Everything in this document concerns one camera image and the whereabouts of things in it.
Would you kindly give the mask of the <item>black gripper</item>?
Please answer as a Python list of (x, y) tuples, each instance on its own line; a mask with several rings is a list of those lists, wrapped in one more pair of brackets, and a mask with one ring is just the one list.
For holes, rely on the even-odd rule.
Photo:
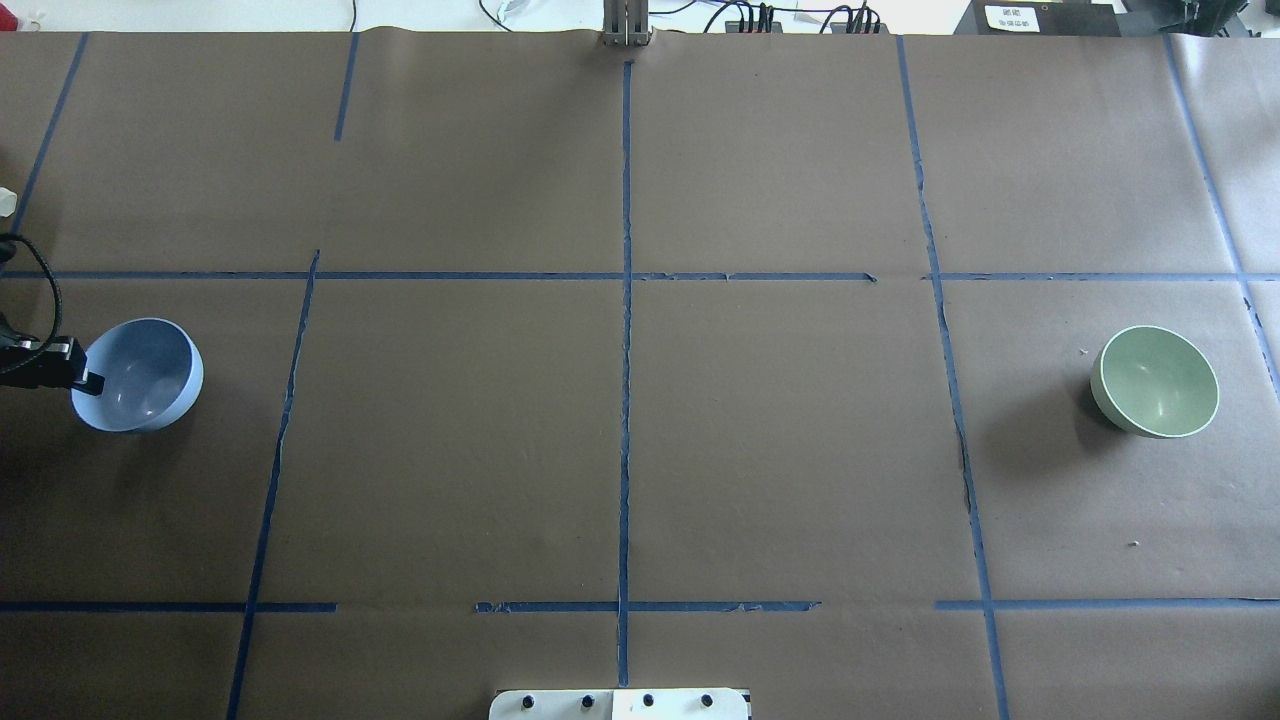
[(73, 389), (88, 396), (100, 396), (105, 378), (87, 368), (73, 370), (73, 338), (55, 336), (52, 343), (41, 354), (35, 350), (41, 345), (36, 338), (23, 336), (3, 337), (1, 345), (1, 386), (22, 389)]

